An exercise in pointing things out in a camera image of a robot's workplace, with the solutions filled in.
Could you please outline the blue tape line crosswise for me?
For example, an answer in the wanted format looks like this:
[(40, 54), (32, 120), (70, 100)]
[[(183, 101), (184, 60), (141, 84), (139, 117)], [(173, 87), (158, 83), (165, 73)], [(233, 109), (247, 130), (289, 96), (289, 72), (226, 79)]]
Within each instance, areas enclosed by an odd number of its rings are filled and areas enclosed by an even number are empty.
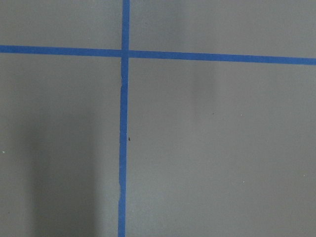
[(1, 53), (15, 54), (43, 54), (43, 55), (67, 55), (67, 56), (94, 56), (94, 57), (122, 57), (142, 59), (173, 59), (173, 60), (196, 60), (196, 61), (219, 61), (219, 62), (245, 62), (289, 65), (312, 65), (316, 64), (314, 58), (280, 57), (259, 55), (235, 55), (235, 54), (212, 54), (191, 52), (163, 52), (119, 49), (94, 49), (94, 48), (71, 48), (71, 47), (44, 47), (44, 46), (20, 46), (1, 45)]

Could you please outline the blue tape line lengthwise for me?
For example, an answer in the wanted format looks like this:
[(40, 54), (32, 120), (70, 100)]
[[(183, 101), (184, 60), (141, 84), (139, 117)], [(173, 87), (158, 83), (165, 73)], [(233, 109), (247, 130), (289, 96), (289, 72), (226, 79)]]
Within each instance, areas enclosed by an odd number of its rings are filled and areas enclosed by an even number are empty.
[(118, 237), (125, 236), (130, 1), (122, 2)]

